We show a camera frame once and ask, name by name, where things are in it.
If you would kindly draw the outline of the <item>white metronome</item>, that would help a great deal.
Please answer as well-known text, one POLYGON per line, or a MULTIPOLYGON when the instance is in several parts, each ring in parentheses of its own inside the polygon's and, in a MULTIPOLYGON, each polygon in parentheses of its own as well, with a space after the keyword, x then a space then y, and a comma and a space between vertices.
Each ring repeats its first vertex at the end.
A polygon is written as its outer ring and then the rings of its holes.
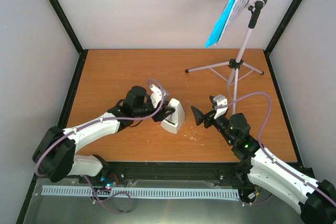
POLYGON ((179 100, 172 98, 168 103, 168 107, 175 111, 166 117, 160 124, 160 126, 172 133, 177 134, 185 120, 185 112, 179 100))

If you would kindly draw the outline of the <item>white music stand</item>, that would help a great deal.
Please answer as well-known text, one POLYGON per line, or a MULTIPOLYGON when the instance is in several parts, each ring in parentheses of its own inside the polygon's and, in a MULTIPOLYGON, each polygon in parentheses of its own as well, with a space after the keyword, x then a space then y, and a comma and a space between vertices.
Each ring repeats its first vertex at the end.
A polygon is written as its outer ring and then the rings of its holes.
POLYGON ((243 61, 243 54, 247 48, 247 44, 252 35, 252 32, 254 28, 256 27, 261 10, 263 9, 263 7, 265 7, 266 4, 267 4, 267 0, 235 0, 233 7, 229 13, 228 21, 225 24, 224 31, 221 35, 221 38, 225 33, 227 33, 229 28, 232 27, 233 23, 237 20, 238 16, 243 11, 248 10, 250 12, 250 19, 247 25, 247 31, 245 33, 244 40, 239 49, 237 57, 235 59, 230 59, 229 61, 226 61, 226 62, 221 62, 221 63, 197 67, 197 68, 189 68, 189 69, 186 69, 185 72, 190 73, 190 72, 210 69, 212 72, 214 72, 215 74, 217 74, 219 77, 221 77, 223 80, 226 81, 226 85, 228 88, 230 88, 230 86, 234 86, 233 92, 229 92, 229 94, 230 94, 231 100, 233 102, 236 101, 237 92, 238 92, 238 82, 239 80, 241 80, 241 78, 239 77, 240 67, 244 66, 248 68, 250 70, 248 74, 251 74, 252 72, 256 72, 260 75, 264 74, 262 70, 257 69, 245 63, 243 61))

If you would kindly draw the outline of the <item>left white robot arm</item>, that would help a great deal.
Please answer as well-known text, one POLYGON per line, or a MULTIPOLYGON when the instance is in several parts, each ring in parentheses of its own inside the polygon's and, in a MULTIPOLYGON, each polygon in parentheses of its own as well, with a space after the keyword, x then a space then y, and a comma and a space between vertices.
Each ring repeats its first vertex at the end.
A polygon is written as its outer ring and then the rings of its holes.
POLYGON ((106 182, 109 170, 104 159, 97 154, 79 155, 78 151, 130 127, 134 121, 152 118, 165 124, 169 116, 178 113, 181 105, 178 100, 168 101, 166 91, 153 84, 150 89, 152 94, 147 94, 145 88, 133 86, 125 99, 98 118, 66 129, 58 126, 48 129, 32 157, 36 175, 45 176, 53 183, 72 175, 90 176, 100 184, 106 182))

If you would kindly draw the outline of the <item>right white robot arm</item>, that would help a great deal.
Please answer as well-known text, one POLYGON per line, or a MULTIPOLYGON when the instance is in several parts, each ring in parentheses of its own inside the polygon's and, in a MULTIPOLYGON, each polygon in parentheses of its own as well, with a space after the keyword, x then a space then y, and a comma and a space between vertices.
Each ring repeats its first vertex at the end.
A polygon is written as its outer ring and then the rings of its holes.
POLYGON ((195 122, 207 129, 214 126, 239 159, 237 179, 269 191, 291 206, 304 223, 335 223, 335 186, 318 181, 279 159, 261 138, 250 134, 243 113, 227 117, 230 103, 223 95, 210 97, 212 110, 204 114, 192 106, 195 122))

